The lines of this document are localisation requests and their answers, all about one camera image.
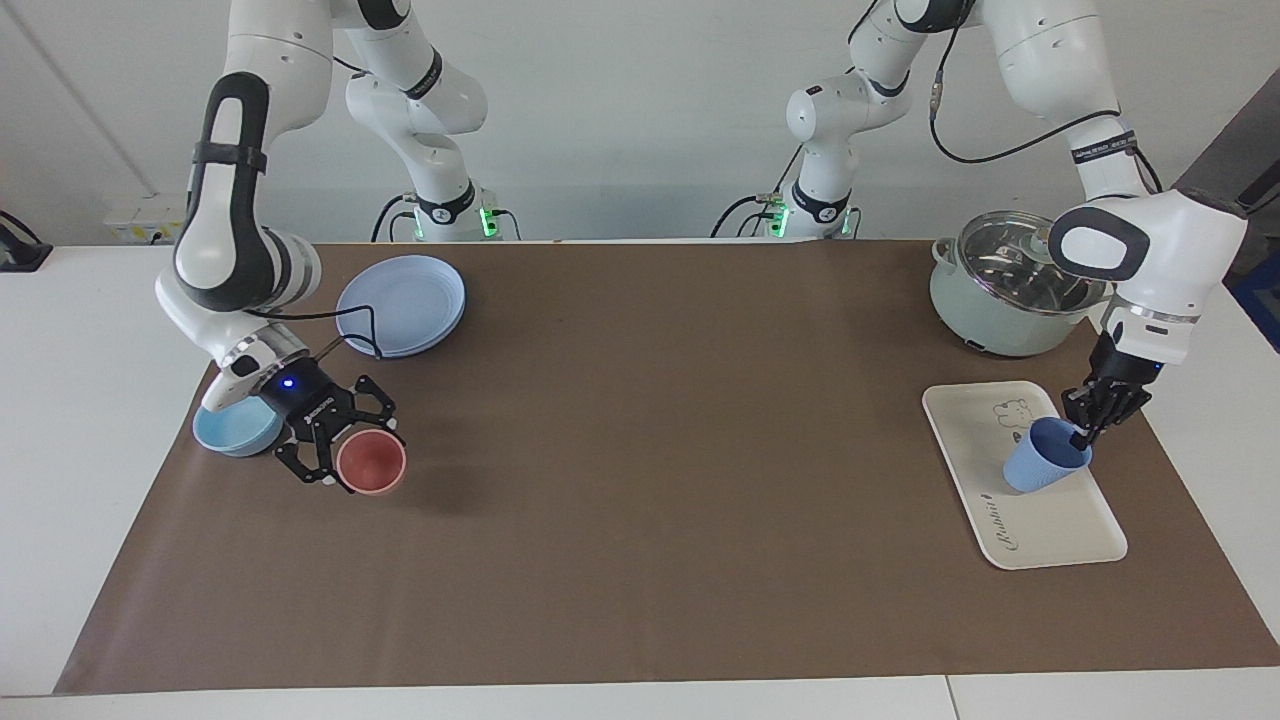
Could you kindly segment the pink plastic cup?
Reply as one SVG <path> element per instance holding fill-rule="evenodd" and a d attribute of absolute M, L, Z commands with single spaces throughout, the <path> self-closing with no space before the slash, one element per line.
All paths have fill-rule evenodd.
<path fill-rule="evenodd" d="M 346 438 L 335 455 L 340 483 L 357 495 L 392 492 L 404 478 L 407 454 L 389 430 L 366 429 Z"/>

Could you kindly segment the blue plastic cup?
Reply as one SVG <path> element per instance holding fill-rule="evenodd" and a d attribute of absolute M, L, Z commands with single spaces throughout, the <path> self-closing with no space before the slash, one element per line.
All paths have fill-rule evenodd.
<path fill-rule="evenodd" d="M 1088 445 L 1078 447 L 1084 439 L 1068 420 L 1053 416 L 1037 419 L 1005 461 L 1005 483 L 1020 493 L 1030 493 L 1088 468 L 1093 448 Z"/>

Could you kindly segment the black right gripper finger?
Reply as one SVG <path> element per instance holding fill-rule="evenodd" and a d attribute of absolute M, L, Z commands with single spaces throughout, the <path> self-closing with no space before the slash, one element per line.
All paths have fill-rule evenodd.
<path fill-rule="evenodd" d="M 396 432 L 396 401 L 370 375 L 335 389 L 335 418 L 343 427 L 376 427 Z"/>
<path fill-rule="evenodd" d="M 305 484 L 319 483 L 353 491 L 337 470 L 335 456 L 335 436 L 323 425 L 291 427 L 275 446 L 275 460 Z"/>

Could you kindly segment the small black desk device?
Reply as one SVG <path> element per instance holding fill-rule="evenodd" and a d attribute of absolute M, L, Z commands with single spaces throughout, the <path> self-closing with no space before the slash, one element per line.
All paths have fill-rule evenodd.
<path fill-rule="evenodd" d="M 32 273 L 52 252 L 22 219 L 0 210 L 0 273 Z"/>

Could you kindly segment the white wall socket strip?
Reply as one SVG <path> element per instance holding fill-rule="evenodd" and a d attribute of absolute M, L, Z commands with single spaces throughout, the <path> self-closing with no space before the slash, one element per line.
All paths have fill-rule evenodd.
<path fill-rule="evenodd" d="M 187 218 L 187 193 L 106 196 L 102 225 L 118 243 L 174 245 Z"/>

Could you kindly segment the blue crate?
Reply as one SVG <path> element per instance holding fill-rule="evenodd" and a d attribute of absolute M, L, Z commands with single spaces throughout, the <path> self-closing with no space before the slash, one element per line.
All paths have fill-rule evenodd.
<path fill-rule="evenodd" d="M 1228 288 L 1270 346 L 1280 354 L 1280 249 Z"/>

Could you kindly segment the brown paper table mat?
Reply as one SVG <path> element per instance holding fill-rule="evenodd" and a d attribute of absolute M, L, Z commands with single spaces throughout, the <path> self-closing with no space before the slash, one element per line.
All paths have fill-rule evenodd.
<path fill-rule="evenodd" d="M 435 348 L 324 360 L 397 405 L 381 497 L 187 430 L 59 693 L 690 682 L 1280 665 L 1143 416 L 1092 471 L 1129 550 L 1004 571 L 922 397 L 1079 383 L 937 318 L 920 241 L 434 245 Z"/>

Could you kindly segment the cream rabbit print tray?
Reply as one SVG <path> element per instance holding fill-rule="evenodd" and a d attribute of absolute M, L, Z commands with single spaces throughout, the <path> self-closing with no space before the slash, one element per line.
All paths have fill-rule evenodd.
<path fill-rule="evenodd" d="M 1115 562 L 1129 543 L 1085 468 L 1020 493 L 1002 478 L 1016 443 L 1041 418 L 1059 414 L 1029 380 L 932 386 L 922 405 L 970 528 L 1002 570 Z"/>

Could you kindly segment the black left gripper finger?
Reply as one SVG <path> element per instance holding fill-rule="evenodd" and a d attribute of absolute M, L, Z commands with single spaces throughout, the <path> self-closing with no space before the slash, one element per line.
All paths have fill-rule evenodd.
<path fill-rule="evenodd" d="M 1074 427 L 1071 447 L 1091 447 L 1103 432 L 1105 407 L 1096 397 L 1096 386 L 1080 386 L 1061 393 L 1062 410 Z"/>
<path fill-rule="evenodd" d="M 1088 402 L 1088 446 L 1110 428 L 1124 423 L 1152 398 L 1148 391 L 1105 391 Z"/>

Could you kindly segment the mint green electric pot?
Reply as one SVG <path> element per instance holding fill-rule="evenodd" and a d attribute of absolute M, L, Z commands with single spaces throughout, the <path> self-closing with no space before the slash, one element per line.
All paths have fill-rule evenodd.
<path fill-rule="evenodd" d="M 1005 357 L 1059 347 L 1096 305 L 1103 281 L 1071 275 L 1047 249 L 1051 219 L 1002 210 L 974 217 L 956 237 L 931 246 L 931 301 L 965 345 Z"/>

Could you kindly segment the dark grey panel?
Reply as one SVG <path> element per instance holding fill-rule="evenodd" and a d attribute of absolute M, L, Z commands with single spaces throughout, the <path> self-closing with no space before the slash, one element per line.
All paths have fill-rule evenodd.
<path fill-rule="evenodd" d="M 1224 201 L 1236 201 L 1275 161 L 1280 160 L 1280 67 L 1178 178 Z M 1224 284 L 1243 282 L 1272 252 L 1280 251 L 1280 190 L 1277 199 L 1249 218 L 1249 228 Z"/>

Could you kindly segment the pale blue plate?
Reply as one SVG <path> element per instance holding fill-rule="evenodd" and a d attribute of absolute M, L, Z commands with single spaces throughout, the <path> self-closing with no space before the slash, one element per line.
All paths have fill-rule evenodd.
<path fill-rule="evenodd" d="M 442 342 L 465 313 L 462 275 L 439 258 L 404 255 L 358 273 L 342 291 L 335 327 L 361 354 L 408 357 Z"/>

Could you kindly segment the light blue bowl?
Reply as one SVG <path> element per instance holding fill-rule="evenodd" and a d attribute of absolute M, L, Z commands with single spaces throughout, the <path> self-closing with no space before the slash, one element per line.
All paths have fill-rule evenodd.
<path fill-rule="evenodd" d="M 228 457 L 251 457 L 270 448 L 284 427 L 280 416 L 260 397 L 247 397 L 218 413 L 197 406 L 191 423 L 196 441 Z"/>

